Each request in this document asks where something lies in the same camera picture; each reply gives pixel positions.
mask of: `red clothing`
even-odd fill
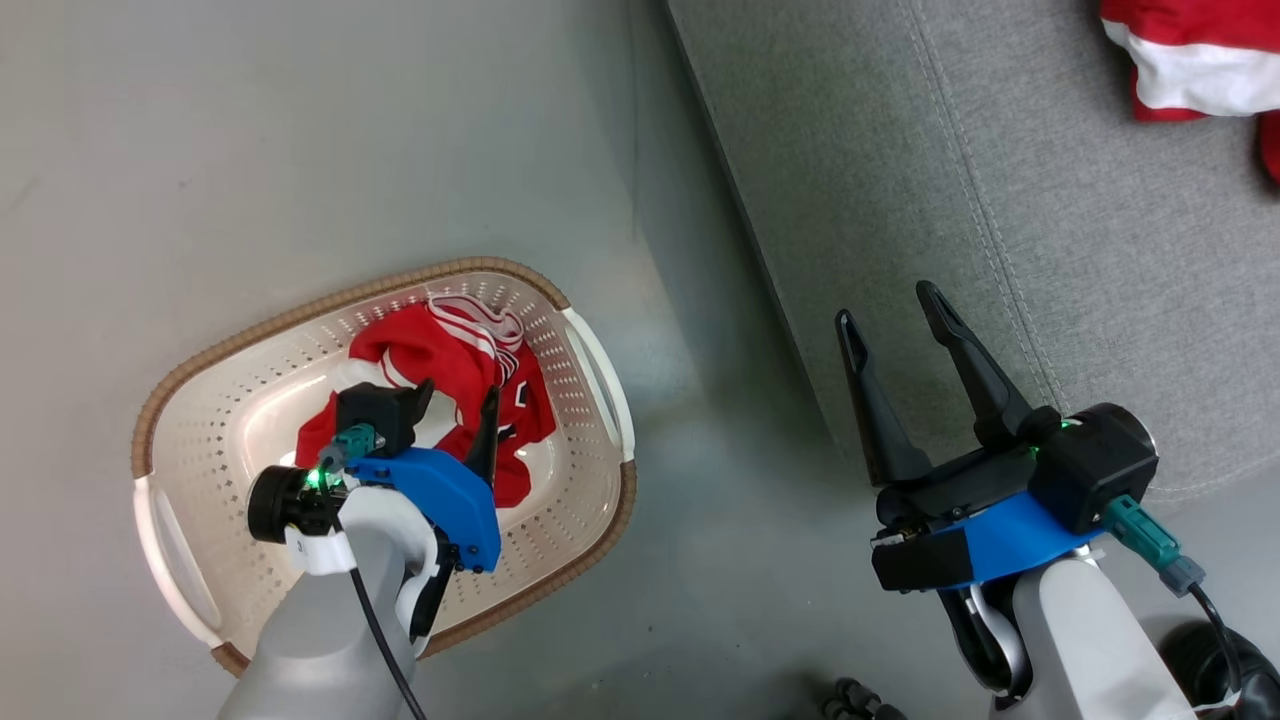
[[[1139,120],[1258,115],[1263,165],[1280,182],[1280,3],[1102,0],[1102,22],[1133,58]]]
[[[468,296],[436,296],[370,324],[347,355],[330,373],[335,391],[360,382],[417,387],[431,378],[435,391],[458,406],[457,427],[436,445],[458,460],[471,448],[485,393],[502,386],[494,502],[513,507],[529,495],[529,469],[516,450],[545,439],[556,429],[556,416],[538,357],[513,313],[494,313]],[[325,409],[298,430],[300,466],[314,465],[333,439],[337,397],[330,395]]]

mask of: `basket handle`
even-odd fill
[[[609,355],[595,337],[595,331],[586,324],[586,320],[572,307],[561,310],[561,315],[568,320],[571,331],[570,347],[577,355],[579,365],[586,370],[586,382],[591,388],[591,397],[600,409],[604,418],[605,429],[613,446],[622,451],[622,461],[635,460],[636,430],[631,423],[631,407],[627,405],[627,396],[622,391],[622,380],[618,372],[613,369]]]
[[[174,615],[191,634],[209,643],[209,647],[223,644],[223,639],[206,620],[209,618],[214,625],[220,625],[221,615],[196,565],[191,546],[182,534],[169,497],[163,489],[152,487],[151,475],[133,482],[133,515],[138,524],[142,553],[160,587],[160,594]],[[204,610],[204,616],[196,610],[197,606]]]

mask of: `white laundry basket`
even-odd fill
[[[133,509],[156,584],[183,625],[239,676],[262,623],[297,580],[282,546],[244,523],[250,484],[288,457],[324,406],[326,373],[365,325],[435,293],[509,307],[538,356],[557,429],[525,457],[532,491],[498,511],[493,574],[454,575],[428,653],[462,642],[561,588],[607,553],[635,501],[635,434],[604,348],[538,273],[471,258],[360,286],[255,325],[183,363],[133,433]]]

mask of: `white cable clip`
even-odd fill
[[[293,525],[287,525],[284,544],[289,548],[293,568],[308,575],[337,575],[356,566],[356,553],[351,550],[347,533],[329,530],[328,536],[305,536]]]

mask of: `gray couch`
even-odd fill
[[[671,0],[833,437],[850,307],[933,459],[974,445],[913,293],[937,282],[1033,404],[1134,410],[1157,510],[1280,452],[1280,195],[1251,120],[1132,119],[1097,3]],[[850,462],[863,471],[860,461]]]

